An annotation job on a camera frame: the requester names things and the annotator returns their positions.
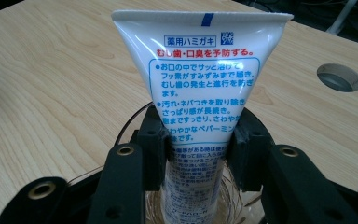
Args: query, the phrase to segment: white toothpaste tube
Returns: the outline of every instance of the white toothpaste tube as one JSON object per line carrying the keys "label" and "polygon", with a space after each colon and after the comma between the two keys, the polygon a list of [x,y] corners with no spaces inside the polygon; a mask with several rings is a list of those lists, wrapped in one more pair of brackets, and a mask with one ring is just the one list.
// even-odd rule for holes
{"label": "white toothpaste tube", "polygon": [[227,143],[289,14],[118,10],[112,19],[170,131],[165,223],[212,223]]}

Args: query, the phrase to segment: light wood surface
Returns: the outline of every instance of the light wood surface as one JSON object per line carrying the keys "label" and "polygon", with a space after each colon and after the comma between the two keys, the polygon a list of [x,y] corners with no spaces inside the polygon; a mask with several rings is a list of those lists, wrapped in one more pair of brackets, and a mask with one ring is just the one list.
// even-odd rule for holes
{"label": "light wood surface", "polygon": [[[34,0],[0,11],[0,212],[27,183],[104,164],[150,97],[110,14],[120,8],[254,11],[231,1]],[[358,44],[290,21],[247,107],[275,141],[358,190],[358,91],[327,88],[324,63],[358,72]]]}

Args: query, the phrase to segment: black object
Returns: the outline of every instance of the black object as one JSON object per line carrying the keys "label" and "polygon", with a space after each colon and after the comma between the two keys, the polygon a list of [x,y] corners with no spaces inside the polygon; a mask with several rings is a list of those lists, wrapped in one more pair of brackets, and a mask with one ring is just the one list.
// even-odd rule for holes
{"label": "black object", "polygon": [[[7,205],[0,223],[145,223],[145,191],[158,190],[163,181],[170,157],[167,137],[151,106],[131,142],[110,150],[102,171],[70,186],[62,186],[58,177],[30,183]],[[246,108],[230,141],[227,165],[239,189],[262,189],[262,221],[358,223],[358,192],[329,182],[300,149],[275,146]],[[51,190],[50,184],[59,187]],[[31,199],[33,189],[44,197]]]}

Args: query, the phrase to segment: black cable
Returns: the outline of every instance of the black cable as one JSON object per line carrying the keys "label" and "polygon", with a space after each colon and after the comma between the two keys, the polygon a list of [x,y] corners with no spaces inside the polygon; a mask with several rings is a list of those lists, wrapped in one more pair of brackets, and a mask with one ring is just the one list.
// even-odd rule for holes
{"label": "black cable", "polygon": [[127,122],[124,124],[123,128],[120,130],[120,133],[118,133],[116,142],[114,144],[114,147],[118,145],[118,143],[120,143],[121,137],[123,136],[124,132],[126,132],[126,129],[130,126],[131,122],[140,114],[142,113],[142,111],[146,110],[147,108],[149,108],[150,106],[153,105],[153,102],[148,103],[147,105],[142,106],[142,108],[140,108],[138,111],[135,112],[135,114],[132,115],[132,117],[130,117],[129,120],[127,120]]}

